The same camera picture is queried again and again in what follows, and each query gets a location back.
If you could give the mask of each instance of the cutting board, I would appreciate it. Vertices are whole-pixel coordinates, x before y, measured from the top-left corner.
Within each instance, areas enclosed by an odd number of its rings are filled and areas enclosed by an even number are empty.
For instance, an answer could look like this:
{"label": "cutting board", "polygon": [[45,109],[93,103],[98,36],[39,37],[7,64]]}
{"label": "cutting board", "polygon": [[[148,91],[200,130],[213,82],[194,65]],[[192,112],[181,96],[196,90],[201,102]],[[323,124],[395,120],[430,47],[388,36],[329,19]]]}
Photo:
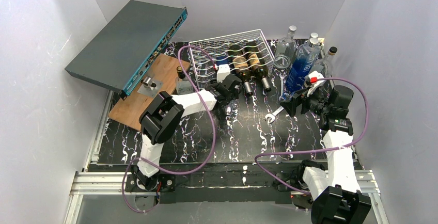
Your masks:
{"label": "cutting board", "polygon": [[[188,70],[190,63],[183,61],[182,65],[184,69]],[[178,59],[160,54],[144,77],[152,75],[154,80],[163,82],[159,91],[172,94],[175,91],[175,79],[178,77],[177,66],[179,66]],[[138,93],[140,86],[141,84],[137,84],[131,95],[125,100],[120,99],[108,115],[109,118],[138,131],[141,128],[138,119],[153,100],[153,98]]]}

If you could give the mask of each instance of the wavy wire shelf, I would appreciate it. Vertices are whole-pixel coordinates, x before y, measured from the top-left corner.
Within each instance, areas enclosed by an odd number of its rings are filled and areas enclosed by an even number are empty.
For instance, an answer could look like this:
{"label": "wavy wire shelf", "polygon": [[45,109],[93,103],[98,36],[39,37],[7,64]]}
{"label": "wavy wire shelf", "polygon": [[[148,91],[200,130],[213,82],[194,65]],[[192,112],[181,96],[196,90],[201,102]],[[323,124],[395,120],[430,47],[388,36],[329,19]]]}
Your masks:
{"label": "wavy wire shelf", "polygon": [[[217,58],[219,56],[227,56],[226,58],[219,60],[229,60],[230,58],[234,57],[228,55],[228,51],[230,50],[229,47],[231,45],[239,45],[241,47],[241,50],[244,50],[244,47],[249,47],[246,44],[252,41],[256,42],[257,50],[261,57],[260,62],[267,67],[269,76],[271,76],[274,55],[272,54],[272,51],[268,43],[266,42],[266,38],[264,37],[263,32],[260,29],[189,42],[189,44],[200,47],[201,49],[205,50],[213,58],[214,61],[218,61]],[[204,89],[208,85],[210,80],[216,78],[213,66],[210,63],[208,57],[199,50],[190,48],[190,57],[192,60],[192,66],[195,69],[194,72],[196,77],[196,84],[198,85],[199,89]],[[233,67],[233,62],[229,62],[228,64],[231,68]]]}

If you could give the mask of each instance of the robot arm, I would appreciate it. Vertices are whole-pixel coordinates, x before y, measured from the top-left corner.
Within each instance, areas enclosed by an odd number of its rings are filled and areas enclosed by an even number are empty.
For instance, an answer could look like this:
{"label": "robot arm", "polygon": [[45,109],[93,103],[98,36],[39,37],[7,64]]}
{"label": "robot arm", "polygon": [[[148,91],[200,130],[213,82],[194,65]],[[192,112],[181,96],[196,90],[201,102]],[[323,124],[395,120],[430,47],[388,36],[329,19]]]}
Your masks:
{"label": "robot arm", "polygon": [[[196,93],[186,95],[169,95],[160,92],[140,116],[142,125],[142,152],[141,157],[159,165],[161,151],[166,141],[170,140],[179,125],[181,118],[205,111],[199,95],[209,110],[223,107],[231,100],[237,99],[242,81],[235,75],[229,74],[221,83],[213,83]],[[150,178],[159,170],[145,161],[139,161],[140,178]]]}
{"label": "robot arm", "polygon": [[280,103],[290,116],[296,114],[300,105],[301,113],[309,110],[320,116],[319,128],[326,131],[323,137],[326,148],[339,147],[328,151],[328,179],[322,165],[303,161],[295,171],[295,179],[304,181],[312,195],[311,218],[313,223],[363,223],[371,201],[361,194],[353,167],[352,149],[344,146],[353,140],[353,127],[347,118],[348,106],[353,91],[345,86],[334,86],[328,98],[319,94],[318,87],[323,76],[314,71],[309,74],[310,83],[306,89],[295,92],[292,99]]}

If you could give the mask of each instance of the gray floor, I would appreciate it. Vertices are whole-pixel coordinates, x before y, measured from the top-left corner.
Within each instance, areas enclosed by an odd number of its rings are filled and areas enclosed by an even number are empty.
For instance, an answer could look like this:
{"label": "gray floor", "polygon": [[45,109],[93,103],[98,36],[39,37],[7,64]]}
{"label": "gray floor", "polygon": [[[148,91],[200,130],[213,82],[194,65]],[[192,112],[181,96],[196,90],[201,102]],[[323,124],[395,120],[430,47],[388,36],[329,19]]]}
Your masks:
{"label": "gray floor", "polygon": [[[128,196],[134,204],[134,196]],[[152,206],[153,197],[138,197],[140,209]],[[292,204],[271,202],[187,202],[161,204],[145,214],[131,211],[121,195],[85,195],[77,223],[305,223],[311,224],[310,212],[295,210]],[[374,211],[364,224],[376,224]]]}

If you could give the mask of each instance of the open-end wrench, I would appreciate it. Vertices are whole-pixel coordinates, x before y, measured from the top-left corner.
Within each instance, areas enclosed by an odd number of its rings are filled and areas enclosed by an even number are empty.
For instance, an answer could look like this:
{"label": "open-end wrench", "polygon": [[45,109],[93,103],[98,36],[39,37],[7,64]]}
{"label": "open-end wrench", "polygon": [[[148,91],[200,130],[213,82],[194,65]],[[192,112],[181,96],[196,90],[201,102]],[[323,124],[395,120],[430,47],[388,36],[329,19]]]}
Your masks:
{"label": "open-end wrench", "polygon": [[273,123],[275,121],[275,117],[278,114],[280,114],[280,112],[282,112],[283,110],[284,110],[284,108],[282,106],[280,106],[274,112],[266,114],[266,116],[264,117],[265,121],[267,121],[269,124]]}

